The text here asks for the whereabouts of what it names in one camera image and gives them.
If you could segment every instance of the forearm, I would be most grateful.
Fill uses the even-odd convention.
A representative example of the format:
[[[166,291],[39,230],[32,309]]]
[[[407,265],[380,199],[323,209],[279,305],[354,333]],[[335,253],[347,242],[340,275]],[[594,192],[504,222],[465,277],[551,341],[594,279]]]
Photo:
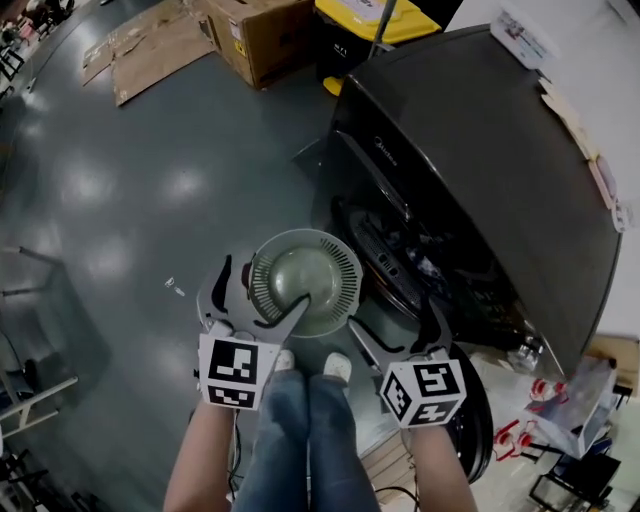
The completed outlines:
[[[477,511],[467,477],[443,427],[415,429],[411,450],[423,511]]]
[[[200,402],[173,467],[164,512],[227,512],[233,409]]]

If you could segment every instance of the shoe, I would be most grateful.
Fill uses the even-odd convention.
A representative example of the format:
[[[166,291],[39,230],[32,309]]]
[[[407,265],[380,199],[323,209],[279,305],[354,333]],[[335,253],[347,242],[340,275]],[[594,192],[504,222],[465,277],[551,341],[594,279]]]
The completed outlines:
[[[324,363],[324,372],[326,376],[337,377],[349,384],[351,378],[351,361],[347,356],[343,356],[338,352],[333,352],[327,357],[327,362]]]
[[[291,350],[283,348],[278,354],[276,359],[276,365],[273,369],[274,372],[282,372],[285,370],[293,370],[296,366],[296,358]]]

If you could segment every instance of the blue jeans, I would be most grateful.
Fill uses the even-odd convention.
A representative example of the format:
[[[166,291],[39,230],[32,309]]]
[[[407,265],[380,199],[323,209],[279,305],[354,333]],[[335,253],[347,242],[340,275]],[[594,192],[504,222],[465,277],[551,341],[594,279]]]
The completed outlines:
[[[262,400],[251,465],[232,512],[306,512],[307,441],[313,512],[380,512],[356,452],[344,384],[297,370],[274,373]]]

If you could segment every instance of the metal strainer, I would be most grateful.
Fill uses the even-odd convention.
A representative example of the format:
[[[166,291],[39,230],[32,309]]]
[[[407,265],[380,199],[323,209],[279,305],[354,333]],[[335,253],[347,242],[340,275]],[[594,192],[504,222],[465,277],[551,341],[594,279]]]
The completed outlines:
[[[362,267],[344,242],[315,229],[273,237],[253,257],[249,297],[267,322],[278,320],[305,294],[311,305],[291,333],[313,338],[332,333],[358,309]]]

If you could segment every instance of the black appliance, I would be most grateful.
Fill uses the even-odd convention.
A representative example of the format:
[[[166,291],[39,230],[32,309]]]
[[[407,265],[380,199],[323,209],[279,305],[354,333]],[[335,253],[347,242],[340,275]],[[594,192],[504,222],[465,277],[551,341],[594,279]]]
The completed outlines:
[[[434,302],[454,340],[558,379],[594,333],[621,236],[538,79],[487,27],[366,62],[336,107],[313,223],[406,315],[429,324]]]

